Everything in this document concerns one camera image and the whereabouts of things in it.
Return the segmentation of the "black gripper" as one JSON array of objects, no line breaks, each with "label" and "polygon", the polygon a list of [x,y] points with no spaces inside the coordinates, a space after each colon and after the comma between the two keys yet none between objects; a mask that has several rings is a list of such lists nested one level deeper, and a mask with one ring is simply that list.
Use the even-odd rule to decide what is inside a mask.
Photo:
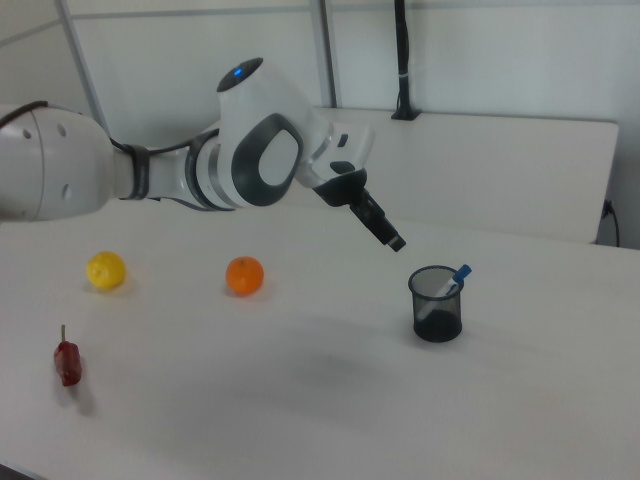
[{"label": "black gripper", "polygon": [[367,178],[364,169],[343,173],[316,187],[315,193],[331,207],[348,206],[383,245],[398,252],[406,241],[366,190]]}]

